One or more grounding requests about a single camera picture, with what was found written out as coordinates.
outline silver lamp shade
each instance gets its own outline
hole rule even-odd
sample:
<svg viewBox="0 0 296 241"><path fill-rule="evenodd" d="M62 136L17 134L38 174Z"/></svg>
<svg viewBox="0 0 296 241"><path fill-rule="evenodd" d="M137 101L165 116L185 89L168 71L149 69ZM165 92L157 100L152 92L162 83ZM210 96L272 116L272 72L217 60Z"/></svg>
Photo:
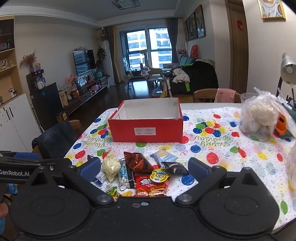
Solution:
<svg viewBox="0 0 296 241"><path fill-rule="evenodd" d="M281 78L289 85L296 85L296 62L287 53L283 53L281 61Z"/></svg>

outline white cabinet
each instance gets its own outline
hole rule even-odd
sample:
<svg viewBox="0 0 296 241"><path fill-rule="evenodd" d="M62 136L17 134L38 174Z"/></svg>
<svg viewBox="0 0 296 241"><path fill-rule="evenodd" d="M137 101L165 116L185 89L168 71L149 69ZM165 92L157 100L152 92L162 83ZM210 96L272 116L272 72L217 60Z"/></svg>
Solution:
<svg viewBox="0 0 296 241"><path fill-rule="evenodd" d="M27 152L6 106L0 108L0 150Z"/></svg>
<svg viewBox="0 0 296 241"><path fill-rule="evenodd" d="M28 152L32 152L32 140L41 135L41 131L33 116L26 94L10 101L7 111L15 129Z"/></svg>

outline ceiling light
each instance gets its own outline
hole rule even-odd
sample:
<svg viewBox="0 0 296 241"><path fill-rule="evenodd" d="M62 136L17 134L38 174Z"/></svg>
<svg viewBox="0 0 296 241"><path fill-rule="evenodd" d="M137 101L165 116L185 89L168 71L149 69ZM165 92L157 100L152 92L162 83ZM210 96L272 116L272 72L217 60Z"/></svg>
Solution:
<svg viewBox="0 0 296 241"><path fill-rule="evenodd" d="M113 4L121 10L140 6L138 0L116 0Z"/></svg>

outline television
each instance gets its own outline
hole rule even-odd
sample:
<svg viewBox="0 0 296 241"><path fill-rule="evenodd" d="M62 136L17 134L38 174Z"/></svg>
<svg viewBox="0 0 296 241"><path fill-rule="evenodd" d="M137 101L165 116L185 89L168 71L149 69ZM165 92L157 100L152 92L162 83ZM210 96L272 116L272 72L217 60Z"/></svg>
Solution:
<svg viewBox="0 0 296 241"><path fill-rule="evenodd" d="M74 51L73 53L77 75L83 74L87 71L96 68L96 62L94 60L94 51L92 49Z"/></svg>

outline pink towel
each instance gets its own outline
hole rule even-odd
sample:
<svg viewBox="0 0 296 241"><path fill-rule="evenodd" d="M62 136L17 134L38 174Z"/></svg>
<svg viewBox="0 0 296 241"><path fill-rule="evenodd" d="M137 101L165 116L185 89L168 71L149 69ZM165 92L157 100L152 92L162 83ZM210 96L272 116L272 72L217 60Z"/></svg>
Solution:
<svg viewBox="0 0 296 241"><path fill-rule="evenodd" d="M217 90L215 103L234 103L236 91L232 89L219 88Z"/></svg>

